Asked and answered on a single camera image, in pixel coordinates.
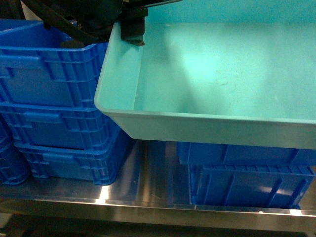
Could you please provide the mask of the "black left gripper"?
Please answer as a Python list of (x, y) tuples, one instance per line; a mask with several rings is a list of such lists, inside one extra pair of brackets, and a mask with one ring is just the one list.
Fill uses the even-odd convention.
[(120, 23), (121, 39), (144, 46), (148, 9), (132, 0), (25, 0), (48, 27), (55, 27), (83, 44), (108, 42)]

